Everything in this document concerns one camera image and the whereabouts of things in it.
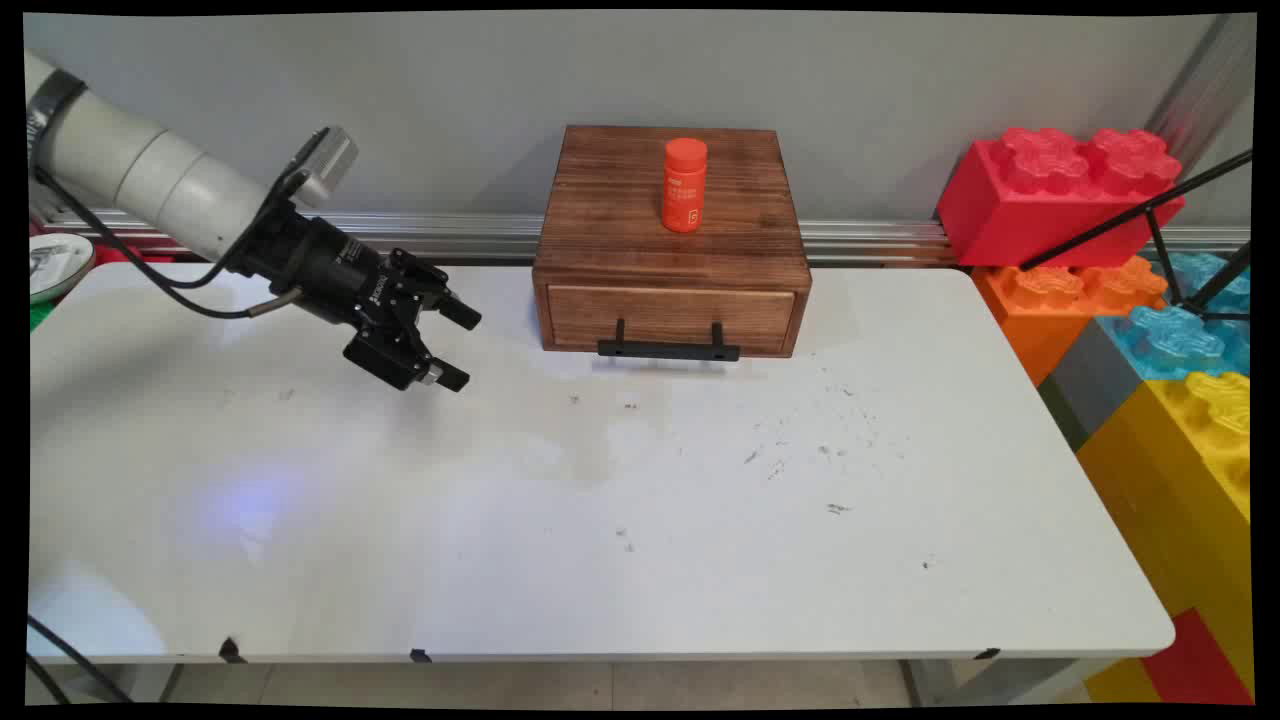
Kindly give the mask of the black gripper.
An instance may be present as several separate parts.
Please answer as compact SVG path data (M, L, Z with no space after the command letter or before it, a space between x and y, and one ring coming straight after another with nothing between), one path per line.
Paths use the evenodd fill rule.
M402 249L384 255L284 202L250 232L234 270L262 277L273 293L300 290L300 307L353 328L343 356L396 389L420 383L461 392L471 379L428 351L419 314L439 313L466 331L483 314L451 290L444 270L422 258Z

